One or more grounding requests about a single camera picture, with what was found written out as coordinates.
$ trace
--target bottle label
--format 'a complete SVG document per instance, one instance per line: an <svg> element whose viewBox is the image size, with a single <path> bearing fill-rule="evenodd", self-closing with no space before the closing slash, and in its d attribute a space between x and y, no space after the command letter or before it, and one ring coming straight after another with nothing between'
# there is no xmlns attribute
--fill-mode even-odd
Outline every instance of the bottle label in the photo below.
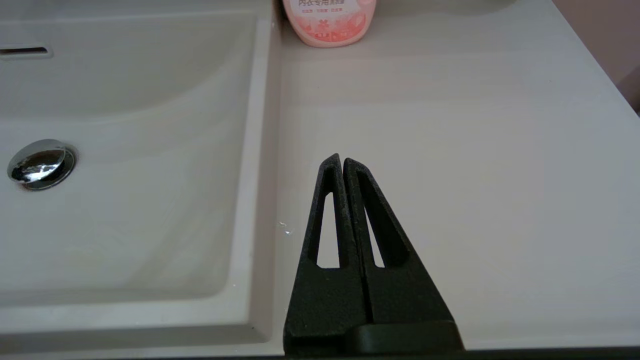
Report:
<svg viewBox="0 0 640 360"><path fill-rule="evenodd" d="M288 1L295 21L309 36L325 42L341 42L365 28L367 16L360 4L372 0Z"/></svg>

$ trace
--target chrome drain stopper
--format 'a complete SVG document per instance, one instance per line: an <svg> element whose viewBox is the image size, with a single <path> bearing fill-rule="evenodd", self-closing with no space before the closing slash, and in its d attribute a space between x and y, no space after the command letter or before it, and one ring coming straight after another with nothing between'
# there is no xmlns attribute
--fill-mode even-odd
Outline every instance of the chrome drain stopper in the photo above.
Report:
<svg viewBox="0 0 640 360"><path fill-rule="evenodd" d="M9 161L9 178L28 190L60 184L74 169L76 156L68 145L53 139L31 143Z"/></svg>

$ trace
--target sink basin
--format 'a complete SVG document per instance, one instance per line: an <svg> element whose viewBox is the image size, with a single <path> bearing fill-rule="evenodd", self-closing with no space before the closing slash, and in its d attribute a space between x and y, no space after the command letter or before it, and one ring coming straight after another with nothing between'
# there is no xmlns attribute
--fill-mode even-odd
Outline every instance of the sink basin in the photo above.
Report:
<svg viewBox="0 0 640 360"><path fill-rule="evenodd" d="M0 53L0 164L47 138L77 152L48 190L0 181L0 353L268 339L271 2L0 8L0 49L46 55Z"/></svg>

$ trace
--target countertop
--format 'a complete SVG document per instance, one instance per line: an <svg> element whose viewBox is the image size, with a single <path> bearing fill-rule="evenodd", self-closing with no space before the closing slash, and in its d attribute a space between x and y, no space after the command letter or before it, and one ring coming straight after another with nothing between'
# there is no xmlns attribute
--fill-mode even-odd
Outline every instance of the countertop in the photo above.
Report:
<svg viewBox="0 0 640 360"><path fill-rule="evenodd" d="M467 348L640 345L640 121L551 1L381 1L373 20L338 49L284 28L271 341L102 356L281 354L335 152L370 168Z"/></svg>

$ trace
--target pink bottle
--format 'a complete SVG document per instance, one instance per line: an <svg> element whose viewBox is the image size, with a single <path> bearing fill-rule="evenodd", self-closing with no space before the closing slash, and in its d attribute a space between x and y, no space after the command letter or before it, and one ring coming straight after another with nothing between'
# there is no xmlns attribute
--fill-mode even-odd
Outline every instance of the pink bottle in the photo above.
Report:
<svg viewBox="0 0 640 360"><path fill-rule="evenodd" d="M338 47L360 40L369 29L376 0L282 0L305 44Z"/></svg>

